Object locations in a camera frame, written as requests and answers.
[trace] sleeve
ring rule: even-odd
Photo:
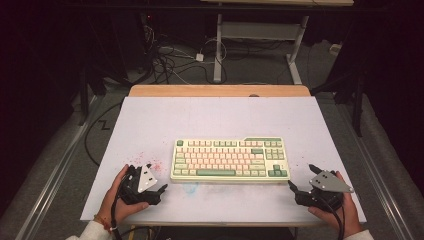
[[[345,238],[344,240],[373,240],[373,239],[374,238],[371,236],[370,231],[365,230],[357,234],[353,234],[352,236],[349,236]]]
[[[106,231],[102,224],[90,221],[88,225],[85,227],[81,236],[78,238],[76,236],[72,236],[67,238],[66,240],[111,240],[112,235]]]

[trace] gray floor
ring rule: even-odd
[[[228,47],[227,59],[224,60],[227,74],[225,84],[292,84],[283,57],[291,50],[289,44],[283,43],[273,50],[252,52],[242,60],[231,60],[246,56],[245,51],[236,52],[235,47],[238,46]],[[307,87],[316,87],[325,81],[335,60],[335,57],[328,53],[329,47],[329,43],[323,42],[312,48],[307,46],[300,48],[296,65]],[[174,54],[194,56],[196,53],[183,46],[176,48],[184,53],[174,52]],[[180,65],[190,61],[182,58],[173,59]],[[213,58],[209,57],[205,62],[212,60]],[[208,79],[211,80],[213,65],[197,65],[206,68]],[[178,73],[186,67],[175,68],[174,72]],[[131,76],[136,78],[137,73],[134,72]],[[170,84],[207,83],[204,70],[199,67],[178,73],[178,76],[170,77]],[[79,221],[79,217],[97,167],[87,155],[82,141],[84,138],[78,140],[78,136],[88,129],[91,121],[114,104],[120,103],[128,94],[128,89],[120,87],[113,81],[105,82],[108,87],[107,94],[92,99],[88,119],[90,124],[86,123],[82,127],[78,125],[80,112],[78,101],[75,102],[75,113],[45,147],[2,217],[0,239],[16,239],[20,231],[23,234],[22,239],[66,239],[82,232],[86,223]],[[350,126],[352,110],[349,104],[336,105],[331,93],[319,94],[317,100],[337,150],[360,197],[368,220],[364,227],[370,229],[375,239],[421,239],[424,235],[424,220],[421,217],[424,214],[423,197],[390,145],[366,96],[361,122],[362,138],[356,137]],[[97,162],[101,161],[118,114],[118,107],[108,111],[100,118],[106,120],[103,130],[102,124],[96,122],[87,136],[87,148]],[[36,205],[46,200],[47,204],[44,206]],[[336,239],[336,233],[327,226],[300,228],[298,239]]]

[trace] mechanical keyboard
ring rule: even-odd
[[[171,179],[175,182],[285,183],[289,165],[280,137],[178,139]]]

